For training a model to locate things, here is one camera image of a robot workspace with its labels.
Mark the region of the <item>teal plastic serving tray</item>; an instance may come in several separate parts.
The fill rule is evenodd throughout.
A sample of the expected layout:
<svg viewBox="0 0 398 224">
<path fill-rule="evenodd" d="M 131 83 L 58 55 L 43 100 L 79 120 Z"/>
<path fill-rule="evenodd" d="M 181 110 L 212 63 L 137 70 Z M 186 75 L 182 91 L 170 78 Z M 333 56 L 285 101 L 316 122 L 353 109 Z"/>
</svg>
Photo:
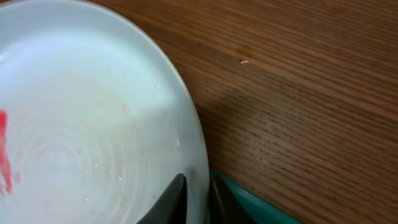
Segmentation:
<svg viewBox="0 0 398 224">
<path fill-rule="evenodd" d="M 262 224 L 299 224 L 300 222 L 295 218 L 289 216 L 285 212 L 275 208 L 271 204 L 263 201 L 254 194 L 248 192 L 246 189 L 240 187 L 238 184 L 222 176 L 215 170 L 210 171 L 210 178 L 220 177 L 233 195 L 237 198 L 239 203 L 243 206 L 245 211 L 256 223 Z"/>
</svg>

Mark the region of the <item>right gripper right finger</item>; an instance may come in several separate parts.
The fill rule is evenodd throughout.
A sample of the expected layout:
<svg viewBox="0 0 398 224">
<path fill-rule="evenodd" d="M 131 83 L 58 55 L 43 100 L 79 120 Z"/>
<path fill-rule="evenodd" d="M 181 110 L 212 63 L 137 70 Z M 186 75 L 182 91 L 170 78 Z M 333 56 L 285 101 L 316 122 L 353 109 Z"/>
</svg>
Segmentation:
<svg viewBox="0 0 398 224">
<path fill-rule="evenodd" d="M 256 224 L 220 177 L 210 179 L 211 224 Z"/>
</svg>

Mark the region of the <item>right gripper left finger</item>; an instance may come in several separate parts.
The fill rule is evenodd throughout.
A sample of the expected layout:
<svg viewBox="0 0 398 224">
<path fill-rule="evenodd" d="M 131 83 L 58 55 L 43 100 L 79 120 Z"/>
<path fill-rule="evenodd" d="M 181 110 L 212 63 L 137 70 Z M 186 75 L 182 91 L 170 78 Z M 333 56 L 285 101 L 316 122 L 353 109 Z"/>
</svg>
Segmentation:
<svg viewBox="0 0 398 224">
<path fill-rule="evenodd" d="M 137 224 L 186 224 L 187 178 L 177 174 Z"/>
</svg>

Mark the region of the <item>light blue plate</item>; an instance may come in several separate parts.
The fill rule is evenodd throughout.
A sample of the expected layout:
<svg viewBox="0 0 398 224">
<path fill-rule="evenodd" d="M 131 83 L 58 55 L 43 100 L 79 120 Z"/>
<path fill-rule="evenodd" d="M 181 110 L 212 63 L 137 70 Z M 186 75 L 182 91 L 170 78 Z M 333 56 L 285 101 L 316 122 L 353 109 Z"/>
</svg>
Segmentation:
<svg viewBox="0 0 398 224">
<path fill-rule="evenodd" d="M 88 1 L 1 4 L 2 223 L 136 223 L 177 174 L 205 223 L 208 159 L 160 47 Z"/>
</svg>

